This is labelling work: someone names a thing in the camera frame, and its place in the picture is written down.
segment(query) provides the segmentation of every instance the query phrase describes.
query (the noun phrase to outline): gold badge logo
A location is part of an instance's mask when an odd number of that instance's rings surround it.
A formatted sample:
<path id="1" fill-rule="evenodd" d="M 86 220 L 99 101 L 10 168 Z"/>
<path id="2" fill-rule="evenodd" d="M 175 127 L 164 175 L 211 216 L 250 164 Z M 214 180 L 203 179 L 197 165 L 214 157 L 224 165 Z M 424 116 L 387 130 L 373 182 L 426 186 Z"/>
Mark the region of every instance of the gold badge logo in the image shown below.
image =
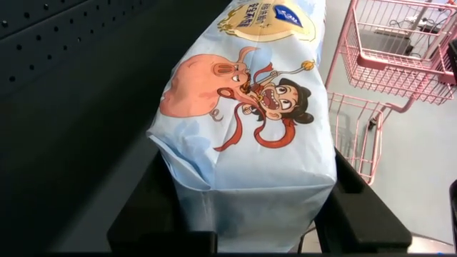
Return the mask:
<path id="1" fill-rule="evenodd" d="M 316 38 L 312 20 L 290 0 L 265 0 L 231 10 L 218 23 L 219 31 L 255 42 L 269 42 L 297 36 L 303 41 Z"/>

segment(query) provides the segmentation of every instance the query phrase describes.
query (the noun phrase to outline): pink cartoon creature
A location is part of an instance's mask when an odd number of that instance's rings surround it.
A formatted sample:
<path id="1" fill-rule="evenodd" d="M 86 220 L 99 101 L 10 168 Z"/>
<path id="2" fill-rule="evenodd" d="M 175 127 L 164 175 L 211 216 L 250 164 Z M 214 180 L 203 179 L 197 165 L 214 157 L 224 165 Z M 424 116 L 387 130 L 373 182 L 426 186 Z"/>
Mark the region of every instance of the pink cartoon creature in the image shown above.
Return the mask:
<path id="1" fill-rule="evenodd" d="M 218 113 L 218 89 L 221 88 L 233 89 L 233 97 L 239 101 L 253 101 L 243 90 L 251 82 L 251 75 L 243 60 L 253 50 L 256 48 L 242 48 L 235 62 L 215 54 L 199 54 L 184 61 L 171 80 L 171 88 L 164 94 L 160 112 L 175 118 L 206 114 L 214 117 Z"/>

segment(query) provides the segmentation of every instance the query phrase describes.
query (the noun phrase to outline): open mouth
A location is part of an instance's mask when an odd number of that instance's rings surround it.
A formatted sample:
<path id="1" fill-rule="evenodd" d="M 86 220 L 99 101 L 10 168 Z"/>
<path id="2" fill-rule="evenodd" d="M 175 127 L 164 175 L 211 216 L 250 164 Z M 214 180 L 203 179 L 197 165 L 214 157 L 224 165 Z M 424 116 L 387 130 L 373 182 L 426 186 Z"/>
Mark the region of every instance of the open mouth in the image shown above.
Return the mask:
<path id="1" fill-rule="evenodd" d="M 264 106 L 268 107 L 271 110 L 276 110 L 279 108 L 279 103 L 274 98 L 273 90 L 266 89 L 261 95 L 263 96 L 261 103 Z"/>

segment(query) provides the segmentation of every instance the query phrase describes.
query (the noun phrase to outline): cartoon character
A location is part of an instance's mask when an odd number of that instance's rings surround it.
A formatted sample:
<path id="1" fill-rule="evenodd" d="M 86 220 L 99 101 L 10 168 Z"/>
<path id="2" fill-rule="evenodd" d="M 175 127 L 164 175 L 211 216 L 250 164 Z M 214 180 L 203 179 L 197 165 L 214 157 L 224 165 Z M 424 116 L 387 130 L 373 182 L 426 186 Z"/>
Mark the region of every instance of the cartoon character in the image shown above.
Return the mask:
<path id="1" fill-rule="evenodd" d="M 311 70 L 312 68 L 313 62 L 305 61 L 302 64 L 301 69 L 289 72 L 289 74 L 298 73 L 301 70 Z M 270 69 L 272 69 L 271 64 L 259 72 L 268 71 Z M 296 123 L 309 124 L 313 122 L 314 117 L 306 112 L 306 109 L 308 108 L 308 98 L 311 96 L 311 92 L 307 88 L 299 86 L 288 79 L 281 79 L 279 84 L 275 85 L 271 81 L 280 74 L 277 71 L 271 72 L 270 76 L 259 84 L 255 83 L 259 72 L 254 75 L 254 85 L 251 87 L 251 91 L 247 93 L 251 98 L 257 99 L 257 103 L 239 103 L 235 107 L 235 132 L 222 146 L 215 148 L 216 151 L 223 151 L 240 141 L 243 135 L 243 125 L 238 115 L 238 109 L 240 107 L 244 114 L 255 114 L 258 116 L 258 121 L 263 122 L 261 126 L 255 129 L 254 138 L 259 144 L 267 148 L 281 148 L 287 146 L 295 137 Z M 219 89 L 219 94 L 226 98 L 234 99 L 231 89 Z M 260 133 L 265 128 L 266 119 L 274 121 L 282 120 L 286 130 L 282 138 L 277 141 L 268 141 L 261 137 Z"/>
<path id="2" fill-rule="evenodd" d="M 238 115 L 241 107 L 246 115 L 255 114 L 263 124 L 256 128 L 254 137 L 259 144 L 267 148 L 281 148 L 292 142 L 295 136 L 295 125 L 309 124 L 313 116 L 306 113 L 308 97 L 311 92 L 295 82 L 281 79 L 278 85 L 272 81 L 281 74 L 297 74 L 300 71 L 310 71 L 313 61 L 305 61 L 301 68 L 285 72 L 274 71 L 270 63 L 264 69 L 257 71 L 251 85 L 250 71 L 243 62 L 247 53 L 254 47 L 244 47 L 240 50 L 236 62 L 215 54 L 199 54 L 183 62 L 176 70 L 171 80 L 171 88 L 165 92 L 159 109 L 163 115 L 175 118 L 186 118 L 210 114 L 215 121 L 219 113 L 216 109 L 219 97 L 233 99 L 239 102 L 234 109 L 236 130 L 233 136 L 223 146 L 214 148 L 223 151 L 237 144 L 243 133 L 243 126 Z M 257 82 L 256 77 L 265 72 L 271 72 L 263 80 Z M 267 141 L 260 136 L 266 125 L 266 119 L 282 120 L 286 132 L 277 141 Z"/>
<path id="3" fill-rule="evenodd" d="M 253 102 L 241 88 L 249 87 L 251 82 L 249 69 L 243 61 L 247 53 L 255 49 L 242 48 L 235 62 L 215 54 L 199 54 L 184 61 L 171 80 L 171 88 L 164 94 L 160 112 L 176 118 L 215 116 L 220 88 L 232 89 L 233 97 L 238 101 Z"/>

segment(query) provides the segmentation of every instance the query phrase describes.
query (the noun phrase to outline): cartoon illustration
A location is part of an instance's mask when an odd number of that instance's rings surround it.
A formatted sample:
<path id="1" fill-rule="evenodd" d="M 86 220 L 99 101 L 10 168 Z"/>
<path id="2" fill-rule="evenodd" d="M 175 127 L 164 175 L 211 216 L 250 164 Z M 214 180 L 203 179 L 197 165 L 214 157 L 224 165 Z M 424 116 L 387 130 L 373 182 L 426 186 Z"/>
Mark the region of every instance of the cartoon illustration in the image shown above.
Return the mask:
<path id="1" fill-rule="evenodd" d="M 255 42 L 296 36 L 303 41 L 316 38 L 316 27 L 299 6 L 290 0 L 237 6 L 218 22 L 220 32 Z"/>
<path id="2" fill-rule="evenodd" d="M 308 108 L 308 97 L 311 92 L 295 82 L 288 79 L 281 79 L 278 85 L 271 81 L 280 74 L 296 74 L 300 71 L 309 71 L 314 67 L 314 62 L 305 61 L 302 67 L 292 72 L 277 72 L 272 71 L 270 76 L 256 83 L 256 77 L 262 73 L 271 71 L 272 64 L 268 65 L 263 70 L 256 72 L 254 75 L 254 85 L 246 92 L 252 99 L 257 99 L 255 104 L 239 103 L 234 110 L 236 121 L 236 129 L 233 136 L 227 140 L 222 146 L 215 148 L 216 151 L 223 151 L 229 146 L 237 144 L 243 135 L 243 125 L 238 115 L 238 109 L 241 107 L 246 115 L 254 114 L 258 116 L 258 121 L 262 121 L 262 125 L 254 131 L 256 141 L 267 148 L 281 148 L 287 146 L 295 137 L 295 125 L 309 124 L 313 122 L 314 117 L 306 112 Z M 223 88 L 218 90 L 221 96 L 229 99 L 235 99 L 231 89 Z M 261 137 L 260 133 L 266 125 L 266 119 L 273 121 L 282 120 L 285 133 L 282 138 L 277 141 L 268 141 Z"/>
<path id="3" fill-rule="evenodd" d="M 297 74 L 314 68 L 314 61 L 305 61 L 295 71 L 274 71 L 273 64 L 257 71 L 253 76 L 243 62 L 247 53 L 254 47 L 240 50 L 236 62 L 215 54 L 199 54 L 184 61 L 176 70 L 171 80 L 171 88 L 164 93 L 160 103 L 163 115 L 175 118 L 203 116 L 209 114 L 215 121 L 219 98 L 233 99 L 239 102 L 234 109 L 236 130 L 233 136 L 216 151 L 223 151 L 237 144 L 243 134 L 243 126 L 238 115 L 241 108 L 246 115 L 258 116 L 263 124 L 256 128 L 254 137 L 259 144 L 267 148 L 281 148 L 292 142 L 295 125 L 309 124 L 313 116 L 306 112 L 311 92 L 289 79 L 282 78 L 278 85 L 273 80 L 283 74 Z M 259 74 L 270 72 L 266 78 L 256 80 Z M 266 125 L 266 119 L 282 120 L 285 134 L 277 141 L 267 141 L 260 136 Z"/>
<path id="4" fill-rule="evenodd" d="M 250 85 L 250 71 L 243 60 L 255 49 L 242 48 L 235 62 L 215 54 L 199 54 L 184 61 L 171 80 L 170 90 L 164 94 L 160 112 L 176 118 L 206 114 L 215 117 L 219 112 L 215 108 L 220 88 L 233 89 L 233 97 L 238 101 L 254 103 L 240 88 Z"/>

